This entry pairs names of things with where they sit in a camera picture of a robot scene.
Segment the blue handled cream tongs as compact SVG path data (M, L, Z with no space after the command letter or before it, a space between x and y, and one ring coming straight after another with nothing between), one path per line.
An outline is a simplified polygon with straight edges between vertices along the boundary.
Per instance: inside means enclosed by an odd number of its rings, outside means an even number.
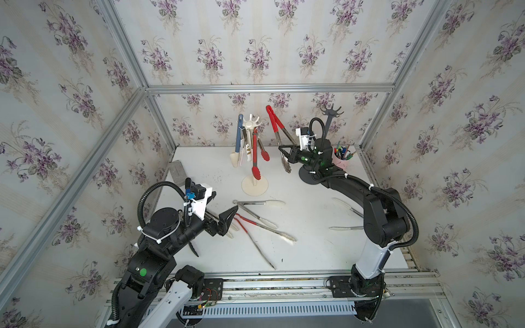
M237 118L237 129L236 129L236 141L235 141L235 150L231 153L231 163L234 168L237 168L239 165L239 158L241 152L241 130L243 128L243 114L240 113Z

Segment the black steel tongs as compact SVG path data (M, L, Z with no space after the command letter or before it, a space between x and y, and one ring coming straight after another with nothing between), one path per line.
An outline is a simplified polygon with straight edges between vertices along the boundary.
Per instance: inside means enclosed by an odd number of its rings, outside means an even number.
M188 246L190 248L190 250L192 251L192 253L197 257L199 258L199 253L197 252L196 248L194 247L193 243L192 242L189 242L188 243Z

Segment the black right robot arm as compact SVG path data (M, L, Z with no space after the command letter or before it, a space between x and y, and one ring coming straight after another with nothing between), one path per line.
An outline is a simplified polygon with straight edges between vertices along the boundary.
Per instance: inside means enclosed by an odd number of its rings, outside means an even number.
M384 267L392 252L417 242L419 227L414 214L403 203L394 188L383 189L348 174L332 161L332 145L325 136L313 133L313 118L305 129L308 138L304 148L295 143L278 143L287 163L300 163L299 177L309 185L322 185L350 198L362 207L365 243L359 260L351 268L350 291L357 297L378 297L386 287Z

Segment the red steel tongs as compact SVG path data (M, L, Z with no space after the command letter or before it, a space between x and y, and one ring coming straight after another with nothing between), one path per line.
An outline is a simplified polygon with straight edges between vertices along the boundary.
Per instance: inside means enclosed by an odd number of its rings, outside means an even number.
M252 175L255 180L261 180L261 171L258 168L258 155L261 155L264 161L270 161L269 153L264 149L262 142L258 138L258 129L254 128L252 134L253 142L253 159L252 159Z

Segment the white utensil rack stand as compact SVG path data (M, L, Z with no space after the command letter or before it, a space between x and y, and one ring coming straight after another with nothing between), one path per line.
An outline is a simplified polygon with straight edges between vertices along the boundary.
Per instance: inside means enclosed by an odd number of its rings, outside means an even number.
M242 183L241 188L246 195L261 196L268 187L267 179L261 174L258 168L258 130L260 118L250 114L248 119L243 119L241 127L242 146L246 153L247 164L250 164L250 174L247 175Z

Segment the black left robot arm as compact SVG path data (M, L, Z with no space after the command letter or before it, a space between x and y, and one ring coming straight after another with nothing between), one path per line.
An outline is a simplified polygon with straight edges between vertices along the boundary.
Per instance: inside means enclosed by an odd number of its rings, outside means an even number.
M161 187L172 188L183 200L183 209L162 208L150 221L144 218L147 198ZM149 187L138 202L138 251L112 292L107 327L143 327L148 320L158 326L169 323L190 299L205 289L205 275L193 266L176 269L175 255L200 233L225 236L239 207L212 215L207 209L216 196L212 187L195 184L190 178L180 188L170 181Z

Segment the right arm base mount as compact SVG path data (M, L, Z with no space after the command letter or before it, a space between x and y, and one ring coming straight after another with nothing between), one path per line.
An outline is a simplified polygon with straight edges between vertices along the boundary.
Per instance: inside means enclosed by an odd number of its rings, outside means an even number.
M351 276L332 276L325 281L325 287L332 292L333 298L367 298L355 301L354 317L362 322L371 323L377 316L386 290L385 275L379 274L370 280L359 274Z

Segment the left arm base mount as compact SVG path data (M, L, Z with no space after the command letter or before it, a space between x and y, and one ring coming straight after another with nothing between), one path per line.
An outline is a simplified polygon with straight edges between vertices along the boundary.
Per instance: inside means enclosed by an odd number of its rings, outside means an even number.
M204 318L208 308L221 301L224 289L224 279L205 278L202 286L196 289L189 301L176 313L177 320L183 327L194 327Z

